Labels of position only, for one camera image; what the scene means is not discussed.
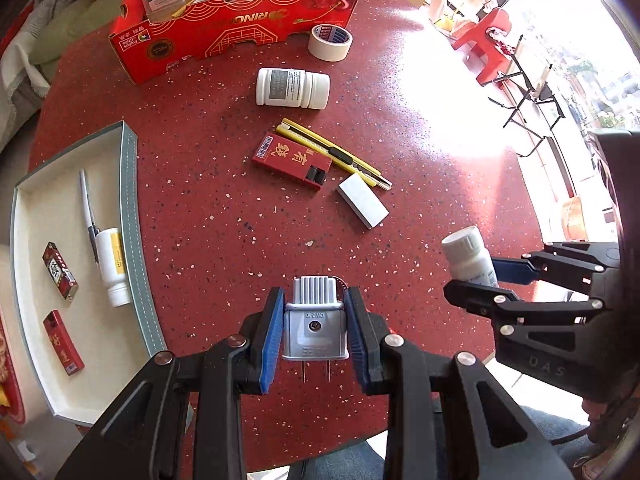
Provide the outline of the white plug adapter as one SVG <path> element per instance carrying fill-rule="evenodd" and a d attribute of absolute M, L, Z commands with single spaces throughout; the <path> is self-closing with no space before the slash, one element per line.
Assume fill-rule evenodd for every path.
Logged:
<path fill-rule="evenodd" d="M 282 358 L 288 362 L 331 363 L 349 358 L 345 284 L 332 275 L 294 278 L 292 299 L 284 306 Z"/>

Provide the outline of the red plastic stool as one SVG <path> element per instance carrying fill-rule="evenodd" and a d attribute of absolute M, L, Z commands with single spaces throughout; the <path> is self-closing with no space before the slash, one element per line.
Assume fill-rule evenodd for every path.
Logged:
<path fill-rule="evenodd" d="M 481 58 L 486 56 L 485 66 L 476 76 L 477 82 L 482 86 L 493 81 L 498 73 L 506 73 L 511 58 L 498 47 L 498 41 L 489 37 L 488 32 L 496 28 L 500 32 L 508 34 L 511 31 L 512 24 L 509 14 L 501 8 L 495 8 L 484 16 L 477 24 L 468 28 L 460 38 L 458 38 L 452 47 L 458 50 L 465 44 L 472 44 L 472 51 Z"/>

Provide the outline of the silver pen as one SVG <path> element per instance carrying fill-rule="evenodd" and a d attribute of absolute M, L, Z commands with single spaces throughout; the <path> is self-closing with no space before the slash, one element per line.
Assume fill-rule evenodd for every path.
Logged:
<path fill-rule="evenodd" d="M 82 200 L 82 210 L 84 211 L 86 229 L 88 232 L 88 237 L 89 237 L 90 245 L 93 252 L 93 259 L 96 263 L 99 263 L 98 248 L 96 248 L 96 236 L 99 234 L 100 230 L 96 226 L 96 222 L 94 222 L 93 212 L 91 208 L 91 200 L 89 195 L 88 180 L 87 180 L 85 169 L 79 170 L 79 184 L 80 184 L 80 192 L 81 192 L 81 200 Z"/>

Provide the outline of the red card box black end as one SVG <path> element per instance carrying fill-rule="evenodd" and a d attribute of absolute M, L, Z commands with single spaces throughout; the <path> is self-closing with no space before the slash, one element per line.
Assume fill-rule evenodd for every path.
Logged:
<path fill-rule="evenodd" d="M 273 132 L 262 138 L 252 162 L 316 191 L 324 185 L 332 165 L 329 156 Z"/>

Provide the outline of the small white pill bottle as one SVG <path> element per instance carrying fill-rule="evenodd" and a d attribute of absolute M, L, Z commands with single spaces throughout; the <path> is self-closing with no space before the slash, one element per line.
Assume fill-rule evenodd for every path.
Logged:
<path fill-rule="evenodd" d="M 498 286 L 494 264 L 477 226 L 468 226 L 443 238 L 442 252 L 453 280 Z"/>

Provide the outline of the red flat box gold text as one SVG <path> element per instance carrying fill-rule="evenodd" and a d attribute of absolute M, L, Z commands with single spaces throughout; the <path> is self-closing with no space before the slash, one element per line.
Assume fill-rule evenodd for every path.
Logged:
<path fill-rule="evenodd" d="M 58 310 L 52 310 L 43 320 L 50 343 L 67 376 L 73 376 L 85 368 Z"/>

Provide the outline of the yellow utility knife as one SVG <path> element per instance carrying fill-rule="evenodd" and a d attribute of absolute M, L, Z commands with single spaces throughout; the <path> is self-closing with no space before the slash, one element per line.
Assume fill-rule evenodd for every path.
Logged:
<path fill-rule="evenodd" d="M 382 188 L 384 191 L 390 191 L 393 188 L 393 183 L 384 178 L 376 168 L 359 157 L 350 154 L 349 151 L 344 150 L 344 148 L 340 148 L 332 141 L 326 140 L 323 136 L 319 136 L 318 133 L 296 124 L 296 122 L 292 122 L 292 120 L 288 118 L 282 119 L 282 122 L 277 126 L 277 133 L 299 144 L 303 144 L 306 148 L 328 156 L 332 162 L 335 162 L 337 166 L 343 170 L 350 174 L 358 174 L 370 188 Z"/>

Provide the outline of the white bottle grey label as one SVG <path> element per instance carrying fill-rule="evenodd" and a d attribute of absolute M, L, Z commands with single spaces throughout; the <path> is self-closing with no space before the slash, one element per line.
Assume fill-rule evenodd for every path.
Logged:
<path fill-rule="evenodd" d="M 330 88 L 331 79 L 327 74 L 292 68 L 261 68 L 256 80 L 256 104 L 324 110 L 329 102 Z"/>

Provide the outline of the masking tape roll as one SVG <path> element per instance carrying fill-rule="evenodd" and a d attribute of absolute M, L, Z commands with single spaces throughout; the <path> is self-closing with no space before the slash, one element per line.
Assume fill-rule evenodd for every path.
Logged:
<path fill-rule="evenodd" d="M 308 51 L 323 62 L 341 62 L 347 58 L 352 40 L 352 34 L 341 26 L 319 24 L 311 29 Z"/>

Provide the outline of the white rectangular block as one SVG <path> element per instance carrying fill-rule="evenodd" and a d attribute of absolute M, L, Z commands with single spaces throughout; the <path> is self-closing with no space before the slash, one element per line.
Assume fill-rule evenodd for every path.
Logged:
<path fill-rule="evenodd" d="M 337 192 L 369 230 L 388 216 L 386 207 L 358 174 L 352 174 L 341 182 Z"/>

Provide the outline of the green sofa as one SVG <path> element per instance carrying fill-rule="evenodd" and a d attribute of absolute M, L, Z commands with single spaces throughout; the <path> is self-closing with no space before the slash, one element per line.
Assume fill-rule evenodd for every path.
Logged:
<path fill-rule="evenodd" d="M 52 81 L 62 54 L 75 41 L 110 24 L 122 0 L 36 0 L 29 15 L 27 59 Z"/>

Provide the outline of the large red cardboard box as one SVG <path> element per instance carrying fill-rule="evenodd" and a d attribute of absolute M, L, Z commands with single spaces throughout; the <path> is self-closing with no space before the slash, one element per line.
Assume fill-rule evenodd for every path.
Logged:
<path fill-rule="evenodd" d="M 358 0 L 208 0 L 154 22 L 143 0 L 122 0 L 111 46 L 134 84 L 163 75 L 188 58 L 202 60 L 235 44 L 275 44 L 320 24 L 346 26 Z"/>

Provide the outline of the white bottle yellow label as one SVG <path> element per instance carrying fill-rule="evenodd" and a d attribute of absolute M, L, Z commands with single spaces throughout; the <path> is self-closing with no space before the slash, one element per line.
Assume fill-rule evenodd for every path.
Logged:
<path fill-rule="evenodd" d="M 131 292 L 119 229 L 111 228 L 99 232 L 96 236 L 96 251 L 102 281 L 111 306 L 118 308 L 130 304 Z"/>

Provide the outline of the white tray grey rim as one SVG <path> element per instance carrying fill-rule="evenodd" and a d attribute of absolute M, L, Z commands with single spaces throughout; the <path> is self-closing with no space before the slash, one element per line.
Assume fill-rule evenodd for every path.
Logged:
<path fill-rule="evenodd" d="M 93 425 L 167 344 L 144 261 L 138 138 L 116 122 L 19 180 L 11 218 L 12 278 L 32 369 L 53 416 Z M 132 300 L 115 307 L 94 260 L 81 192 L 99 228 L 119 230 Z"/>

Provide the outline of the red mahjong lighter box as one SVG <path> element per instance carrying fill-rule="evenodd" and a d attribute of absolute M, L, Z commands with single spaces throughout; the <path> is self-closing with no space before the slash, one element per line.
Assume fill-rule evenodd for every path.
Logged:
<path fill-rule="evenodd" d="M 58 246 L 49 242 L 44 248 L 42 260 L 53 283 L 66 301 L 72 301 L 78 291 L 78 281 L 62 257 Z"/>

